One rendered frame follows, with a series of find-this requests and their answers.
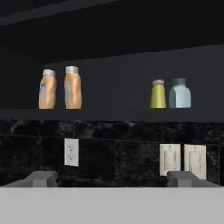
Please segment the dark open cabinet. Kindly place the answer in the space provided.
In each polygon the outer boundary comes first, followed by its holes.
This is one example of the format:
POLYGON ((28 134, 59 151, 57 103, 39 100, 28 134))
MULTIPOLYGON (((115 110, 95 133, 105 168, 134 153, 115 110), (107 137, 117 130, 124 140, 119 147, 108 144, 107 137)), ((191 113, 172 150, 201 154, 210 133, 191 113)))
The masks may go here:
POLYGON ((224 0, 0 0, 0 119, 224 122, 224 0), (44 69, 75 66, 83 105, 38 107, 44 69), (190 108, 170 108, 186 78, 190 108), (151 107, 163 79, 166 108, 151 107))

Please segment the white light switch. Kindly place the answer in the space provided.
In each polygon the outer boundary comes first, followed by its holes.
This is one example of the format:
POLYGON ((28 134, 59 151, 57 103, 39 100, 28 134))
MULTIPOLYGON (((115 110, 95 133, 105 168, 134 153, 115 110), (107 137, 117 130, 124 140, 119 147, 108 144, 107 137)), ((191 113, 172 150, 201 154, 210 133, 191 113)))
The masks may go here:
POLYGON ((184 170, 202 180, 207 179, 207 147, 205 145, 184 145, 184 170))
POLYGON ((159 174, 166 176, 168 171, 181 170, 181 145, 161 143, 159 145, 159 174))

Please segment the orange condiment bottle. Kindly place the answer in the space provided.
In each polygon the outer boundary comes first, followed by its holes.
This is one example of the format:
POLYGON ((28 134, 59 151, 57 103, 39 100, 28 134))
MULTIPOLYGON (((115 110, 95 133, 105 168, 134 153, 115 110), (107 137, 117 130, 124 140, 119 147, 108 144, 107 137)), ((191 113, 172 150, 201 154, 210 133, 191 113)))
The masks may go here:
POLYGON ((39 86, 38 107, 53 109, 56 102, 56 73, 51 69, 44 69, 39 86))
POLYGON ((83 103, 81 77, 76 66, 67 66, 65 68, 64 90, 66 108, 80 109, 83 103))

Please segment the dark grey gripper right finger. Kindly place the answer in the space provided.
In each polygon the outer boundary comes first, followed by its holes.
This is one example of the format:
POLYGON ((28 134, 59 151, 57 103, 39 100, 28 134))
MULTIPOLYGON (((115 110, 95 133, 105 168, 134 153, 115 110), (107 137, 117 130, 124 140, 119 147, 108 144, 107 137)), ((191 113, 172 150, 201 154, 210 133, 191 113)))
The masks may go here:
POLYGON ((169 187, 221 187, 221 185, 202 180, 190 171, 168 171, 169 187))

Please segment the yellow shaker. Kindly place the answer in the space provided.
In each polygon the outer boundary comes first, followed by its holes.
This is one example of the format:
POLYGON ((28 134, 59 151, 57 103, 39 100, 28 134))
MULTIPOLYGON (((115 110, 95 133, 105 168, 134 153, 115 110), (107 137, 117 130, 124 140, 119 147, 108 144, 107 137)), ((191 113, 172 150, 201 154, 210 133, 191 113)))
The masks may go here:
POLYGON ((152 82, 151 103, 153 109, 166 108, 165 81, 156 79, 152 82))

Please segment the white wall socket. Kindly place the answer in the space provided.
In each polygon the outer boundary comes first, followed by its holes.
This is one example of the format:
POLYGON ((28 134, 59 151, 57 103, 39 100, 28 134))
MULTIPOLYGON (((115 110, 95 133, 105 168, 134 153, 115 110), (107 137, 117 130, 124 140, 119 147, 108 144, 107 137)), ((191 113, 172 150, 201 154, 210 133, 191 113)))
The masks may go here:
POLYGON ((78 167, 79 166, 79 140, 64 139, 64 165, 78 167))

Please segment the pale blue shaker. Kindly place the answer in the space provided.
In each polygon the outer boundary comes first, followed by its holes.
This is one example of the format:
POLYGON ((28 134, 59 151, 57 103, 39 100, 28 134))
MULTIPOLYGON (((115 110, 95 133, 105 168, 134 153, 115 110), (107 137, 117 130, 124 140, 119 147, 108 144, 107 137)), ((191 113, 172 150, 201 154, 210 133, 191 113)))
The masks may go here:
POLYGON ((191 107, 191 91, 186 86, 186 78, 175 78, 169 92, 169 107, 186 109, 191 107))

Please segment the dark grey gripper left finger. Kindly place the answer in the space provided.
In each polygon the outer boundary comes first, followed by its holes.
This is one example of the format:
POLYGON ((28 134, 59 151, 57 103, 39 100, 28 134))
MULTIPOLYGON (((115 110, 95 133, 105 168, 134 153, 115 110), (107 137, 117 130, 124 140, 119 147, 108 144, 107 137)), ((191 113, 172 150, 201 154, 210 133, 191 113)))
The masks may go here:
POLYGON ((3 187, 57 187, 56 171, 34 171, 28 177, 3 185, 3 187))

